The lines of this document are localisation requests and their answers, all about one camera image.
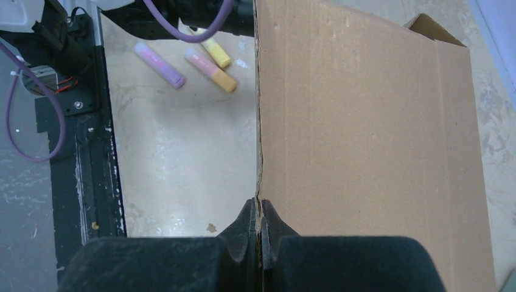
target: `concrete floor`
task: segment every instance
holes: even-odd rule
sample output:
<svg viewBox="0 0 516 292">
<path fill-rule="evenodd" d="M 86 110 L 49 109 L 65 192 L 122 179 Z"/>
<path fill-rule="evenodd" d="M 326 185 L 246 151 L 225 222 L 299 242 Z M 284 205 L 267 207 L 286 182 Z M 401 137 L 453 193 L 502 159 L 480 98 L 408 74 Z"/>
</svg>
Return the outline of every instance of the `concrete floor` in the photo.
<svg viewBox="0 0 516 292">
<path fill-rule="evenodd" d="M 405 24 L 427 13 L 471 50 L 497 285 L 516 268 L 516 115 L 466 0 L 334 0 Z M 254 40 L 219 33 L 239 81 L 225 94 L 183 59 L 191 45 L 148 44 L 187 78 L 174 90 L 103 19 L 129 236 L 210 236 L 256 185 Z"/>
</svg>

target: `metal bracket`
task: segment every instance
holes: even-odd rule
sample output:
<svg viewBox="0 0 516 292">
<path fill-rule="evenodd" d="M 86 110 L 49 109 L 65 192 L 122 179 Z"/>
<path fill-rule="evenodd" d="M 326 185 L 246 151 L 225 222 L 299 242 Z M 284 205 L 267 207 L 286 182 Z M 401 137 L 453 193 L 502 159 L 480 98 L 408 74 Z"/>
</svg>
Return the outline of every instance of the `metal bracket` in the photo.
<svg viewBox="0 0 516 292">
<path fill-rule="evenodd" d="M 68 35 L 84 47 L 90 58 L 86 71 L 78 76 L 77 86 L 55 95 L 64 115 L 74 116 L 99 109 L 99 76 L 94 62 L 95 35 L 92 19 L 87 14 L 81 14 L 68 20 Z M 58 76 L 58 80 L 65 79 L 63 76 Z"/>
</svg>

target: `purple chalk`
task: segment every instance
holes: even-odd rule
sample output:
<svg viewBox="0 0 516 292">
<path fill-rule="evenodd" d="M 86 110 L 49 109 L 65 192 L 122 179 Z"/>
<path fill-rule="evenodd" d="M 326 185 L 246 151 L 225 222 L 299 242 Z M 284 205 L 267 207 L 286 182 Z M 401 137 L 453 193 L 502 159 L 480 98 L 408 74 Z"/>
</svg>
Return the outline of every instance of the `purple chalk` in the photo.
<svg viewBox="0 0 516 292">
<path fill-rule="evenodd" d="M 158 72 L 165 80 L 167 80 L 174 88 L 182 87 L 186 78 L 181 73 L 168 64 L 155 51 L 146 44 L 139 42 L 134 46 L 134 52 L 140 56 L 149 66 Z"/>
</svg>

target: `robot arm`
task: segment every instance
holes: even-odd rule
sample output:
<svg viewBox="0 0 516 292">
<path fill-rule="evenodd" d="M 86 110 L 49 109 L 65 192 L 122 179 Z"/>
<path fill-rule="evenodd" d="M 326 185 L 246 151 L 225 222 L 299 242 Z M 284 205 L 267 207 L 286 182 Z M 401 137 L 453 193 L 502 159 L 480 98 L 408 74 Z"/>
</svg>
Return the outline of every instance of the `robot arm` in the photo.
<svg viewBox="0 0 516 292">
<path fill-rule="evenodd" d="M 90 0 L 126 32 L 146 40 L 174 39 L 157 22 L 142 0 Z M 253 0 L 234 0 L 221 31 L 254 36 Z M 174 27 L 179 19 L 191 27 L 207 28 L 223 0 L 153 0 Z M 69 36 L 69 18 L 57 0 L 18 0 L 0 8 L 0 37 L 16 47 L 33 66 L 47 65 L 63 76 L 80 75 L 90 57 Z"/>
</svg>

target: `gray floor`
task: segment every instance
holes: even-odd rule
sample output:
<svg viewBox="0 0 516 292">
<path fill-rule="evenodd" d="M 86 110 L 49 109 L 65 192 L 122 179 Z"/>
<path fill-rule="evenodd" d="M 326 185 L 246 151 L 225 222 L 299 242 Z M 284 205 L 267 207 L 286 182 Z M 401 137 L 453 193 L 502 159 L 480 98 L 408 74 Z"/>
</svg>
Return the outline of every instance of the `gray floor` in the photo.
<svg viewBox="0 0 516 292">
<path fill-rule="evenodd" d="M 14 69 L 0 54 L 0 120 Z M 11 131 L 16 143 L 35 156 L 48 153 L 47 134 L 36 133 L 35 96 L 18 86 Z M 0 291 L 57 289 L 50 166 L 20 158 L 5 134 L 0 139 Z"/>
</svg>

